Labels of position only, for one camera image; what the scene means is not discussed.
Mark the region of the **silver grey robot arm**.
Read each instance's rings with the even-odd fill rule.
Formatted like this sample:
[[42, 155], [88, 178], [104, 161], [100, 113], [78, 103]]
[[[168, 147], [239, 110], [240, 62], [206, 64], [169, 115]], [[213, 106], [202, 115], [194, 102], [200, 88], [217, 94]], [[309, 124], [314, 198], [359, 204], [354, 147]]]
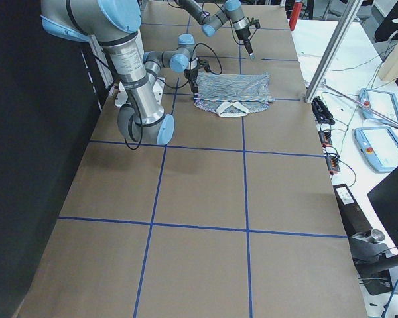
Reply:
[[211, 15], [205, 11], [196, 1], [181, 0], [175, 1], [175, 3], [187, 11], [201, 26], [202, 32], [207, 37], [215, 35], [216, 31], [219, 30], [226, 22], [230, 22], [235, 30], [237, 39], [247, 50], [249, 57], [253, 60], [255, 55], [253, 53], [253, 47], [251, 39], [250, 28], [255, 27], [256, 30], [261, 28], [258, 19], [247, 18], [243, 12], [241, 1], [228, 0], [219, 8], [219, 10]]
[[76, 42], [88, 42], [95, 36], [109, 54], [129, 100], [117, 118], [125, 140], [157, 145], [170, 142], [174, 117], [157, 103], [153, 85], [163, 68], [183, 72], [196, 65], [191, 34], [180, 35], [174, 51], [141, 55], [136, 42], [141, 10], [136, 1], [42, 1], [41, 19], [48, 34]]

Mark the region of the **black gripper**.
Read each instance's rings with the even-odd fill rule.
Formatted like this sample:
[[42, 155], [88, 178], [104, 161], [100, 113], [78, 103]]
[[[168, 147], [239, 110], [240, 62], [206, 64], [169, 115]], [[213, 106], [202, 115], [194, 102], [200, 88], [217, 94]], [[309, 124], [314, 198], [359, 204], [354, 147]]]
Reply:
[[253, 53], [253, 47], [251, 42], [249, 41], [249, 37], [251, 36], [250, 30], [248, 28], [241, 28], [237, 30], [237, 38], [240, 42], [243, 43], [247, 53], [251, 60], [255, 59], [255, 55]]
[[198, 91], [199, 91], [198, 84], [197, 84], [198, 68], [186, 69], [184, 71], [184, 76], [188, 80], [190, 90], [193, 94], [193, 97], [197, 98]]

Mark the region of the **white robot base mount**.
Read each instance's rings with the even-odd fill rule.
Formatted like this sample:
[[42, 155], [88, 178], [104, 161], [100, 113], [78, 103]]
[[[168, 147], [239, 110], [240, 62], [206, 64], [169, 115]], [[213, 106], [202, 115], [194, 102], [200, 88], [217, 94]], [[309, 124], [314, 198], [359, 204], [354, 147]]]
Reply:
[[[154, 84], [152, 85], [151, 91], [153, 92], [152, 95], [155, 98], [155, 102], [157, 104], [161, 104], [162, 98], [163, 98], [163, 90], [164, 90], [164, 86], [166, 83], [166, 79], [164, 77], [159, 76]], [[148, 89], [145, 89], [145, 87], [149, 87], [150, 84], [146, 84], [144, 87], [138, 87], [137, 89], [132, 89], [131, 92], [137, 92], [139, 94], [139, 96], [143, 96], [144, 92], [148, 92]], [[122, 107], [124, 104], [128, 103], [129, 105], [131, 104], [129, 98], [128, 98], [128, 94], [127, 94], [127, 90], [125, 89], [125, 86], [123, 85], [122, 82], [119, 83], [118, 85], [118, 90], [119, 93], [117, 94], [116, 98], [115, 98], [115, 106], [116, 107]]]

